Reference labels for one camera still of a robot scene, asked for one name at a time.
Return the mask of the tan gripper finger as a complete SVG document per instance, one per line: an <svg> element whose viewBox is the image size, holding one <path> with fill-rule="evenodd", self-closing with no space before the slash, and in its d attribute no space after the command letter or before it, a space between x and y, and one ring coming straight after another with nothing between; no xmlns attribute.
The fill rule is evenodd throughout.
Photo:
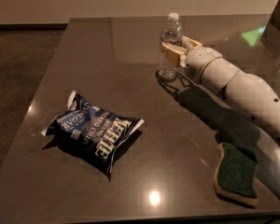
<svg viewBox="0 0 280 224"><path fill-rule="evenodd" d="M187 50L192 50L192 49L196 49L198 47L201 47L203 44L193 40L187 36L182 36L182 47L187 49Z"/></svg>
<svg viewBox="0 0 280 224"><path fill-rule="evenodd" d="M183 67L188 50L170 43L162 43L161 53L173 67Z"/></svg>

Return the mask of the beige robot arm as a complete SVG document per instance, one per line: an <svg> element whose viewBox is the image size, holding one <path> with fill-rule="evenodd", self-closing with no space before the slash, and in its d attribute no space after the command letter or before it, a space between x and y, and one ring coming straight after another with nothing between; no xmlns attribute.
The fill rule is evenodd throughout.
<svg viewBox="0 0 280 224"><path fill-rule="evenodd" d="M186 36L179 46L161 42L161 52L186 77L221 97L280 146L280 98L260 77L242 71L218 51Z"/></svg>

